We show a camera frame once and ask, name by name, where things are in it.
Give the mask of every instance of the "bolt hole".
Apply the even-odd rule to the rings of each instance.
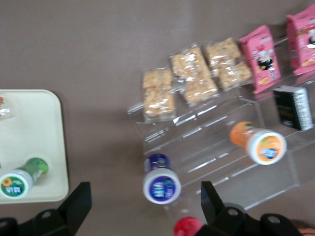
[[[0,228],[4,228],[8,224],[7,221],[0,222]]]
[[[271,223],[274,223],[274,224],[279,224],[279,223],[280,223],[280,220],[279,220],[277,217],[273,216],[273,215],[269,216],[269,217],[268,217],[268,220],[269,220]]]
[[[42,214],[41,218],[46,219],[46,218],[48,218],[48,217],[50,217],[50,216],[51,216],[51,212],[50,212],[50,211],[47,211],[47,212],[45,212],[44,214]]]
[[[229,209],[229,210],[228,210],[228,213],[229,213],[230,215],[232,215],[232,216],[238,215],[238,212],[237,212],[237,210],[235,210],[235,209]]]

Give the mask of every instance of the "plastic-wrapped snack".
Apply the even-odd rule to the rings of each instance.
[[[180,92],[190,105],[218,95],[218,88],[197,45],[170,59],[175,76],[182,79],[185,84]]]
[[[315,5],[292,16],[288,15],[287,37],[291,52],[291,65],[295,75],[315,70]]]
[[[241,52],[232,38],[208,43],[204,49],[212,73],[223,90],[252,83],[251,70],[244,63]]]
[[[5,94],[0,94],[0,120],[14,116],[12,107],[12,103],[7,99]]]
[[[144,118],[146,122],[175,118],[172,72],[167,68],[146,71],[143,75]]]
[[[252,68],[255,80],[255,94],[280,81],[280,70],[274,49],[272,35],[267,26],[255,29],[240,38],[247,64]]]

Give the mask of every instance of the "red bottle cap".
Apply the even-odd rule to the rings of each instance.
[[[195,236],[202,227],[202,223],[194,217],[185,217],[177,221],[174,236]]]

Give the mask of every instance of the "green bottle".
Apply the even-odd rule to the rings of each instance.
[[[22,198],[31,190],[38,178],[44,177],[47,173],[46,161],[38,157],[31,158],[23,166],[0,178],[0,192],[10,199]]]

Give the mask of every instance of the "white bottle cap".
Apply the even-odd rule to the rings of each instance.
[[[0,178],[0,192],[9,199],[24,197],[32,187],[32,177],[22,170],[13,170]]]
[[[271,165],[281,160],[286,152],[284,136],[271,130],[257,131],[247,143],[251,159],[261,165]]]
[[[174,171],[158,168],[146,174],[143,182],[143,193],[156,204],[168,204],[176,200],[182,190],[181,183]]]

